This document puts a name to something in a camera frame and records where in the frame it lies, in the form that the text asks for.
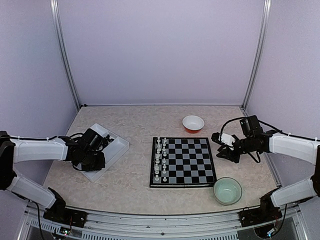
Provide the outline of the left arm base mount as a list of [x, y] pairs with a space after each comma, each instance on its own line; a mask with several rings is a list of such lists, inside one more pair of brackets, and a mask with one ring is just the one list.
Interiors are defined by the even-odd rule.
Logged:
[[54, 204], [44, 211], [43, 218], [71, 227], [84, 228], [88, 213], [81, 210], [66, 208], [61, 204]]

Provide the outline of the white plastic compartment tray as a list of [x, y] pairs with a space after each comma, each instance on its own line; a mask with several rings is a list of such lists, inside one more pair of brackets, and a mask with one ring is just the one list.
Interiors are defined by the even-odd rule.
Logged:
[[112, 131], [104, 128], [98, 123], [93, 124], [90, 127], [92, 130], [97, 132], [102, 137], [110, 136], [114, 139], [108, 144], [106, 148], [102, 151], [105, 157], [105, 167], [99, 171], [81, 171], [81, 173], [92, 183], [96, 182], [118, 159], [120, 159], [130, 148], [130, 143], [113, 133]]

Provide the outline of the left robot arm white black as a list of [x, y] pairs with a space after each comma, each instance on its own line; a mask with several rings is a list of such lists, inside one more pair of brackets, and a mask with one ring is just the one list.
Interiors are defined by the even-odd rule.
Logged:
[[81, 172], [100, 171], [105, 167], [104, 148], [109, 144], [89, 128], [72, 136], [28, 138], [0, 133], [0, 188], [26, 198], [46, 208], [47, 212], [63, 223], [70, 218], [65, 200], [52, 188], [22, 176], [14, 164], [29, 161], [64, 161]]

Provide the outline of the black white chessboard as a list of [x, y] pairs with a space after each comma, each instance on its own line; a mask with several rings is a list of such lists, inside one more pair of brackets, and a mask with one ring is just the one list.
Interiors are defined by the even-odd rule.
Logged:
[[[151, 188], [209, 188], [217, 181], [212, 151], [207, 137], [160, 137], [152, 139], [152, 153], [149, 186]], [[166, 143], [166, 163], [163, 159], [163, 140]], [[161, 147], [158, 164], [159, 171], [155, 171], [157, 148]]]

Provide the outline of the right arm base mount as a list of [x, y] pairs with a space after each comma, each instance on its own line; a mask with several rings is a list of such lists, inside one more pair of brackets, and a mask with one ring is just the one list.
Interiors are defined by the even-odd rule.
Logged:
[[241, 226], [249, 227], [280, 219], [283, 215], [279, 207], [261, 204], [257, 208], [245, 207], [238, 216]]

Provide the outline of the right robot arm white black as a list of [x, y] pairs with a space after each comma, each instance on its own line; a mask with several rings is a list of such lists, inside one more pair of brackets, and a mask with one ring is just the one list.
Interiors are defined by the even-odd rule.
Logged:
[[315, 166], [314, 173], [309, 178], [298, 181], [286, 187], [275, 189], [260, 199], [256, 210], [256, 218], [266, 222], [281, 206], [306, 201], [320, 195], [320, 141], [317, 138], [296, 136], [284, 133], [272, 126], [264, 131], [264, 122], [256, 115], [239, 117], [244, 138], [224, 133], [221, 129], [211, 135], [211, 140], [219, 144], [217, 157], [239, 163], [241, 155], [251, 156], [262, 153], [280, 154]]

